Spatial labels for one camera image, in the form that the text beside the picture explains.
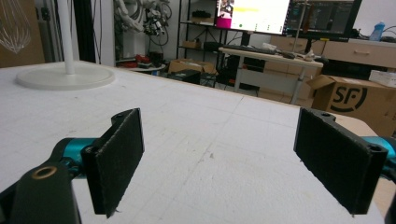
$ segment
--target computer monitor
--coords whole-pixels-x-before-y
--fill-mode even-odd
[[[217,28],[285,35],[290,0],[217,0]]]
[[[287,19],[287,35],[347,42],[358,15],[361,0],[309,0],[304,11],[304,0],[293,0]]]

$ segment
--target desk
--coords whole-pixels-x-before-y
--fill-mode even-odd
[[[298,92],[304,80],[306,69],[315,69],[323,67],[322,63],[306,62],[300,59],[286,59],[279,55],[261,54],[237,49],[219,48],[223,53],[240,56],[239,67],[236,74],[234,91],[238,91],[240,83],[247,83],[254,86],[260,86],[275,91],[284,91],[291,93],[291,104],[295,104]],[[280,75],[264,74],[255,71],[243,69],[244,57],[265,60],[267,62],[283,63],[288,65],[297,65],[302,67],[302,71],[297,79],[281,77]]]
[[[109,220],[94,215],[87,181],[73,180],[84,224],[383,220],[374,203],[368,215],[352,217],[300,162],[298,106],[116,68],[109,68],[114,82],[85,91],[15,84],[18,72],[35,67],[0,69],[1,191],[61,139],[98,137],[110,117],[140,107],[146,151],[119,212]],[[370,131],[356,119],[339,121]]]

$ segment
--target white lamp base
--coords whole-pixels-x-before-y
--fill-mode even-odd
[[[47,91],[78,91],[102,87],[114,81],[113,72],[88,63],[74,63],[75,74],[67,75],[64,63],[26,71],[17,75],[17,83]]]

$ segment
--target sf logo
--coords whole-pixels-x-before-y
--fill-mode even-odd
[[[336,112],[352,112],[363,104],[367,96],[367,88],[347,88],[340,86],[335,91],[330,109]]]

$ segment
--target blue bottle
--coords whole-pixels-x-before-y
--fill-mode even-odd
[[[380,41],[384,28],[385,28],[385,23],[383,21],[377,23],[369,39],[372,41]]]

